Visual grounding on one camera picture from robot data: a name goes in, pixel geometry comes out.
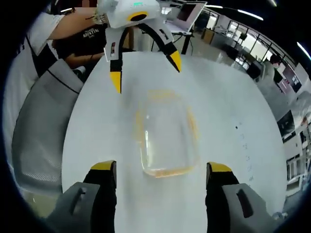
ceiling light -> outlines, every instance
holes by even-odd
[[[274,0],[268,0],[274,7],[277,6],[276,1]]]
[[[60,13],[64,13],[64,12],[66,12],[66,11],[71,11],[71,10],[72,10],[72,8],[67,8],[67,9],[65,9],[65,10],[61,10]]]
[[[205,5],[205,7],[209,7],[209,8],[220,8],[223,9],[222,6],[215,6],[215,5]]]
[[[302,45],[299,44],[298,42],[297,42],[297,45],[300,47],[300,49],[301,49],[301,50],[309,57],[309,59],[311,60],[311,57],[310,57],[310,55],[308,54],[308,52],[305,50],[305,48],[302,47]]]
[[[263,20],[263,18],[261,18],[261,17],[255,15],[255,14],[249,13],[249,12],[247,12],[247,11],[238,10],[238,12],[243,13],[243,14],[246,14],[246,15],[249,15],[249,16],[252,16],[252,17],[255,17],[255,18],[260,19],[260,20]]]

clear glass food container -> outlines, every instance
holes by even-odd
[[[142,168],[154,177],[181,175],[198,163],[197,127],[172,91],[150,91],[136,115]]]

laptop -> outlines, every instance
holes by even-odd
[[[191,34],[190,29],[204,9],[206,2],[187,2],[181,9],[176,19],[165,22],[173,34]]]

gray chair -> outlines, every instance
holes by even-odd
[[[12,142],[18,185],[29,192],[62,193],[61,166],[67,125],[83,83],[58,60],[33,85],[19,113]]]

white round table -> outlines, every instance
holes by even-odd
[[[178,73],[162,53],[123,54],[122,94],[102,58],[74,106],[64,143],[65,192],[102,161],[117,161],[116,233],[206,232],[206,163],[229,166],[240,183],[282,211],[286,159],[281,136],[253,81],[231,67],[182,56]],[[148,90],[169,89],[191,107],[199,131],[200,163],[191,172],[154,178],[142,170],[134,125]]]

